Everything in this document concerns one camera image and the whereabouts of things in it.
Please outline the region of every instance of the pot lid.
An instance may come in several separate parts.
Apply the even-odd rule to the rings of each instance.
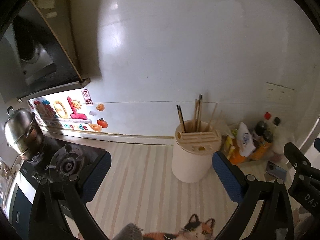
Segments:
[[[9,145],[14,144],[32,123],[35,114],[26,108],[14,111],[12,106],[7,109],[9,119],[4,124],[4,135]]]

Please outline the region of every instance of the smartphone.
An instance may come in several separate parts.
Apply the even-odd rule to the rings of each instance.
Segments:
[[[280,168],[278,165],[275,165],[271,161],[268,161],[266,173],[276,178],[282,179],[285,181],[285,177],[287,176],[287,171],[283,168]]]

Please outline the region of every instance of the cabinet handle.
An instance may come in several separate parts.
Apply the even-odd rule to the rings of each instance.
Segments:
[[[17,211],[17,224],[19,223],[20,212]]]

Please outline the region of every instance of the cat face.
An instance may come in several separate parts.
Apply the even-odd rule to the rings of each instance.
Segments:
[[[188,240],[208,240],[213,235],[214,219],[210,218],[206,222],[200,222],[199,217],[193,214],[189,223],[180,231]]]

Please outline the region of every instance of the stainless steel pot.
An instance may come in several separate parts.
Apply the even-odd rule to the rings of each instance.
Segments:
[[[44,138],[35,114],[24,107],[14,111],[12,106],[7,113],[9,119],[4,124],[4,134],[8,146],[23,160],[32,161],[41,150]]]

